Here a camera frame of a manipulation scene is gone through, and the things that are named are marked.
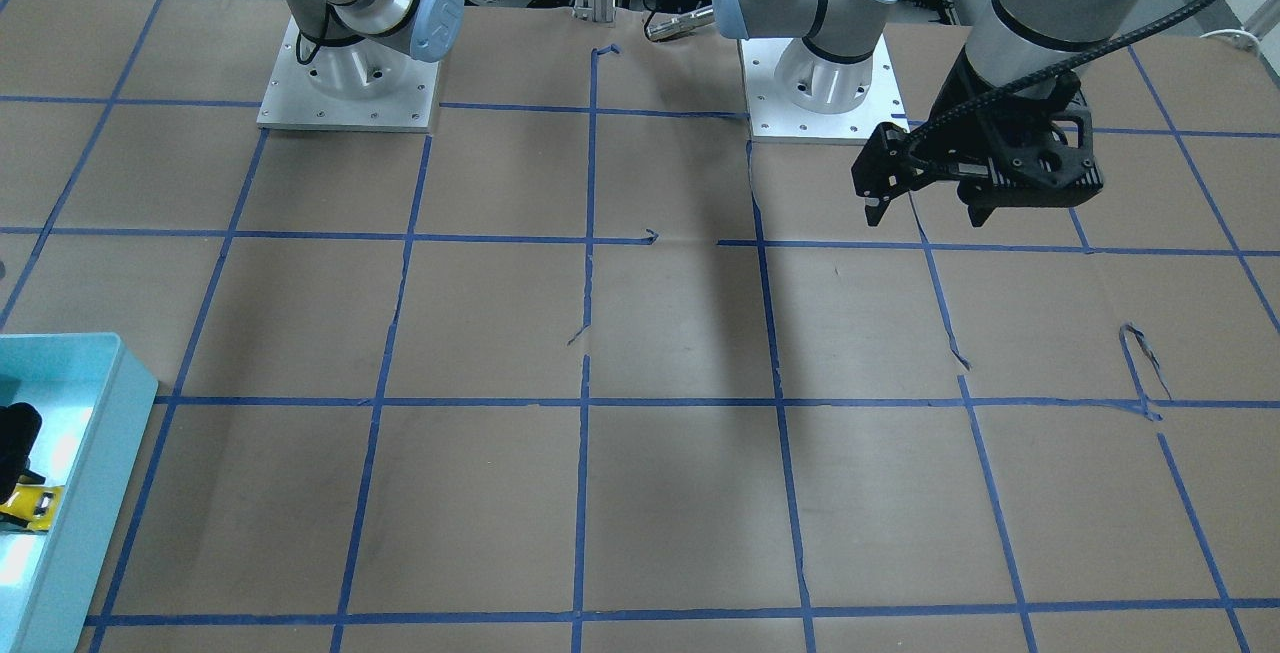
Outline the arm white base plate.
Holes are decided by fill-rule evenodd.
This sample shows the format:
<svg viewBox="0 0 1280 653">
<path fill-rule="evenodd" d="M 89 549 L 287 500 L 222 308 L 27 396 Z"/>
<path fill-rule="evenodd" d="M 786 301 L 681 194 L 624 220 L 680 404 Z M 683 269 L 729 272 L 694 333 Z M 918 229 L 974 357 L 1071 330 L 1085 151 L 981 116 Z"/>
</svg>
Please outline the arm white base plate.
<svg viewBox="0 0 1280 653">
<path fill-rule="evenodd" d="M 436 61 L 412 59 L 371 41 L 320 47 L 288 20 L 256 123 L 288 132 L 431 132 Z"/>
<path fill-rule="evenodd" d="M 865 143 L 882 123 L 909 128 L 884 37 L 855 64 L 818 59 L 800 38 L 749 38 L 739 52 L 756 143 Z"/>
</svg>

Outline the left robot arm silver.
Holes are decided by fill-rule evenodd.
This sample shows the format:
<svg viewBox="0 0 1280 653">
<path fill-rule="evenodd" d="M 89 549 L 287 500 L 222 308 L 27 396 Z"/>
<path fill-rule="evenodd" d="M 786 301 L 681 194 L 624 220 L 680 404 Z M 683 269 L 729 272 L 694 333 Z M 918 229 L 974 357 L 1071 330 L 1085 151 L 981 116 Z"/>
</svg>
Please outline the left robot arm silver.
<svg viewBox="0 0 1280 653">
<path fill-rule="evenodd" d="M 858 105 L 874 47 L 900 0 L 712 0 L 726 38 L 785 38 L 786 97 L 819 114 Z M 1120 32 L 1137 0 L 989 0 L 922 125 L 879 123 L 851 166 L 867 223 L 893 198 L 955 182 L 973 227 L 998 207 L 1076 207 L 1105 188 L 1080 74 L 1175 27 L 1192 0 Z"/>
</svg>

